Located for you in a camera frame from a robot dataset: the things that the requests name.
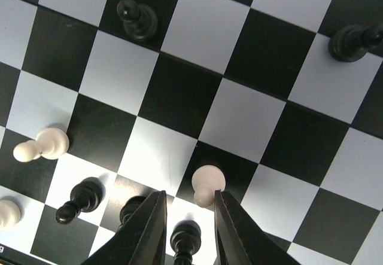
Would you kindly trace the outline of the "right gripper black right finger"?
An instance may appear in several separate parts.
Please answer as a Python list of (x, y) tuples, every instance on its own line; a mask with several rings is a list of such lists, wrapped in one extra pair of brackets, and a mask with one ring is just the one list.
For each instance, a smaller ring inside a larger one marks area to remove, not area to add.
[(214, 228), (218, 264), (298, 264), (269, 239), (228, 191), (214, 195)]

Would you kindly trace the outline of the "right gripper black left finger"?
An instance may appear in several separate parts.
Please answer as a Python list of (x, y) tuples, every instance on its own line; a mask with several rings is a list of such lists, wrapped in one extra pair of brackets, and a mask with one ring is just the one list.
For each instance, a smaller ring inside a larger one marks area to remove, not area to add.
[(165, 263), (166, 191), (154, 191), (121, 229), (83, 265)]

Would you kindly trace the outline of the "white pawn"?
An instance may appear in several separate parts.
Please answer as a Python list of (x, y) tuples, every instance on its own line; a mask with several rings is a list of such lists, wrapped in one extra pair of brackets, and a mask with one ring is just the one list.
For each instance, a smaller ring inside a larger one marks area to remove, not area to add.
[(56, 160), (69, 149), (68, 135), (61, 129), (48, 127), (37, 134), (35, 139), (16, 145), (13, 156), (19, 162), (31, 162), (40, 157)]
[(194, 190), (194, 202), (201, 208), (208, 208), (214, 203), (216, 190), (223, 191), (226, 187), (224, 173), (214, 165), (198, 168), (191, 179)]

